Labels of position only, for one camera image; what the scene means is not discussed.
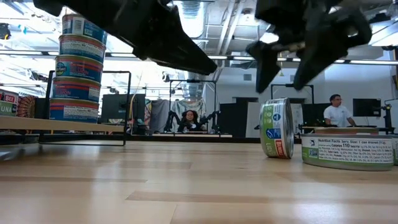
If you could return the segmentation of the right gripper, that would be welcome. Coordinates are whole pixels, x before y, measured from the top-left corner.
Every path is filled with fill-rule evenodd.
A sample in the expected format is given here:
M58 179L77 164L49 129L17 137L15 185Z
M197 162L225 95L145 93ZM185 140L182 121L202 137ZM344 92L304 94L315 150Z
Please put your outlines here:
M294 78L294 88L301 90L333 62L347 56L348 49L371 40L372 30L362 15L326 20L330 8L339 3L257 1L255 18L274 26L273 33L279 37L270 44L257 40L246 47L246 52L257 62L257 93L263 93L280 71L275 48L277 44L289 45L305 40L304 49L296 53L300 63Z

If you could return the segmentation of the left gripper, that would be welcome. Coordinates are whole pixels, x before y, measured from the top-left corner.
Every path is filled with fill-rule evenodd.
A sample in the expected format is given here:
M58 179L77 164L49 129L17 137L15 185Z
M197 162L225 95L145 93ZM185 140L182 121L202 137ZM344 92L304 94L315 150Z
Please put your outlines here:
M184 32L177 6L158 0L65 0L62 4L133 48L141 60L209 75L217 65Z

